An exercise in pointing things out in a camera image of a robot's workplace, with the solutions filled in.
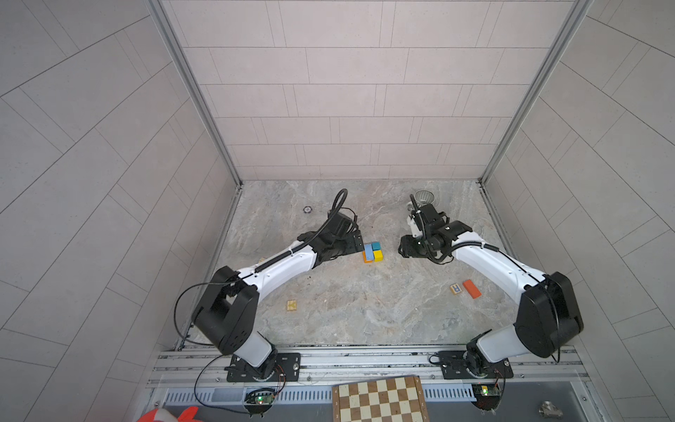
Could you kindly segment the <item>light blue wooden block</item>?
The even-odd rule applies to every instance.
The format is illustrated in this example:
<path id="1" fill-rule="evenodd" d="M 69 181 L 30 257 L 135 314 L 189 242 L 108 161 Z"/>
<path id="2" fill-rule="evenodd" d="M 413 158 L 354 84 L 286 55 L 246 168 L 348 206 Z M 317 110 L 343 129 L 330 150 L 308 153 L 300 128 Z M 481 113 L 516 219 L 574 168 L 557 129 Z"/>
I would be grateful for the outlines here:
<path id="1" fill-rule="evenodd" d="M 365 248 L 364 251 L 367 253 L 368 258 L 371 260 L 371 262 L 374 262 L 374 250 L 372 244 L 365 244 L 364 248 Z"/>

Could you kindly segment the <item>red wooden block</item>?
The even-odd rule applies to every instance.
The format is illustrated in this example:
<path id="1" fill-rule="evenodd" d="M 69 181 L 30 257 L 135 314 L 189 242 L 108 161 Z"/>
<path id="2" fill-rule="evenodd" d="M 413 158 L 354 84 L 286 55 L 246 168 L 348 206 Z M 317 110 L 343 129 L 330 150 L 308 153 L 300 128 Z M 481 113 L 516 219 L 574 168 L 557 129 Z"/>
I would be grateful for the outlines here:
<path id="1" fill-rule="evenodd" d="M 471 280 L 464 281 L 464 283 L 462 283 L 462 286 L 473 299 L 478 299 L 478 297 L 482 295 L 481 291 Z"/>

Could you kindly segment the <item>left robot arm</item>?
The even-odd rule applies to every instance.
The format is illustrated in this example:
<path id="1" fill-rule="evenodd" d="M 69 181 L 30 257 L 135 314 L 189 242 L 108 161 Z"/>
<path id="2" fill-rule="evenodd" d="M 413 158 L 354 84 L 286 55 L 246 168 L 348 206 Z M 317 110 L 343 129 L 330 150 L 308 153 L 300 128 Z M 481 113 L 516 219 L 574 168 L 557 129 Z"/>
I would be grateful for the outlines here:
<path id="1" fill-rule="evenodd" d="M 191 322 L 223 355 L 245 362 L 258 380 L 276 368 L 278 351 L 254 331 L 259 302 L 276 288 L 324 262 L 364 251 L 358 216 L 332 210 L 319 230 L 302 233 L 287 249 L 252 267 L 220 268 L 207 284 Z"/>

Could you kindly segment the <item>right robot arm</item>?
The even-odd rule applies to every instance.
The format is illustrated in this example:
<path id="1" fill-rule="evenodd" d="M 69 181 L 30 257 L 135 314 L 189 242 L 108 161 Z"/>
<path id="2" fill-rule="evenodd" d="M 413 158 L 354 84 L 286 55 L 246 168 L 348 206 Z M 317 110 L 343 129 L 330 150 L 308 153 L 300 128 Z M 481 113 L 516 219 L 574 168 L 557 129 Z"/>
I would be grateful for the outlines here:
<path id="1" fill-rule="evenodd" d="M 567 276 L 545 274 L 519 262 L 430 203 L 419 205 L 411 198 L 409 211 L 411 234 L 401 237 L 398 253 L 402 257 L 426 258 L 436 265 L 445 265 L 450 258 L 459 260 L 518 305 L 513 324 L 482 333 L 466 345 L 458 363 L 469 376 L 500 376 L 497 365 L 527 353 L 559 358 L 561 347 L 583 332 L 583 318 Z"/>

